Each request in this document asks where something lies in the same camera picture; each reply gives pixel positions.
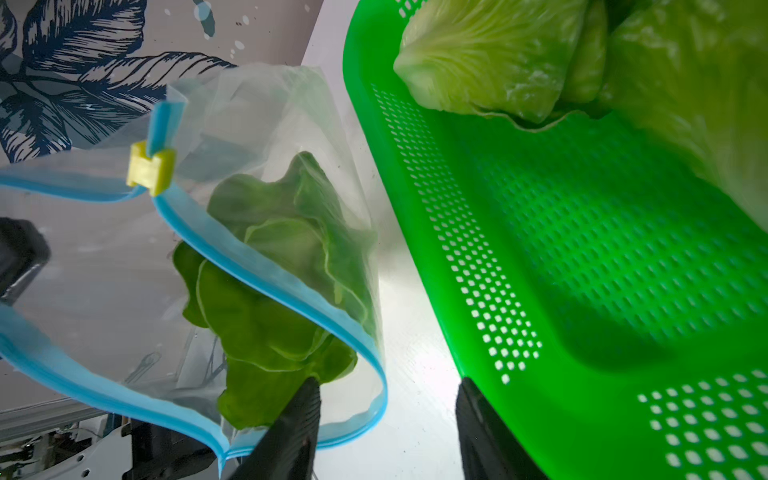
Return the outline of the green plastic basket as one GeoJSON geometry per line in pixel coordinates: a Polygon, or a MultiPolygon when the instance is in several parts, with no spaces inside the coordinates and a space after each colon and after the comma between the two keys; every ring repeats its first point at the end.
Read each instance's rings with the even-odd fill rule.
{"type": "Polygon", "coordinates": [[[547,479],[767,475],[767,236],[614,116],[426,110],[416,10],[362,1],[343,73],[461,378],[547,479]]]}

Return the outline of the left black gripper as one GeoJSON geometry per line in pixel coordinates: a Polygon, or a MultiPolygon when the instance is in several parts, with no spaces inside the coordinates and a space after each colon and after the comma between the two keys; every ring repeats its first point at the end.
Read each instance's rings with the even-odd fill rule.
{"type": "Polygon", "coordinates": [[[132,466],[122,475],[123,480],[185,479],[217,461],[203,443],[151,423],[132,421],[120,433],[130,438],[132,457],[132,466]]]}

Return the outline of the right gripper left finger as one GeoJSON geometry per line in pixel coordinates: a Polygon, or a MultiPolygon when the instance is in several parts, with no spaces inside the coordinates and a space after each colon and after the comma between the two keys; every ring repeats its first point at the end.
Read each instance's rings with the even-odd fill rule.
{"type": "Polygon", "coordinates": [[[230,479],[312,479],[320,414],[320,386],[310,377],[230,479]]]}

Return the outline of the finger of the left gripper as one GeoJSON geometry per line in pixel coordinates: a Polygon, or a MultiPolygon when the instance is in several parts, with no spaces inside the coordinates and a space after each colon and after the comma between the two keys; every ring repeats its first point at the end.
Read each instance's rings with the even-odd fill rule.
{"type": "Polygon", "coordinates": [[[33,223],[2,217],[1,299],[17,300],[50,258],[50,248],[33,223]]]}

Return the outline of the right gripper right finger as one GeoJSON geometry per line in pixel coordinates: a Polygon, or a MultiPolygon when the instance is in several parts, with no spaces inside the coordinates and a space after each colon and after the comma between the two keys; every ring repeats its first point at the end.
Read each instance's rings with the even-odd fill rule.
{"type": "Polygon", "coordinates": [[[469,377],[461,380],[455,414],[465,479],[547,479],[469,377]]]}

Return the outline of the clear zipper bag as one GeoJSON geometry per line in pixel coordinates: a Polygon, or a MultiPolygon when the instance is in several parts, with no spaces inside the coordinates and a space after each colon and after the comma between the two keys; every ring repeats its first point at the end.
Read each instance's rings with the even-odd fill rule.
{"type": "Polygon", "coordinates": [[[68,92],[74,144],[24,142],[53,109],[9,112],[1,218],[51,258],[1,299],[1,355],[89,406],[155,423],[220,461],[320,386],[320,447],[382,418],[376,234],[323,73],[263,63],[168,86],[137,113],[68,92]]]}

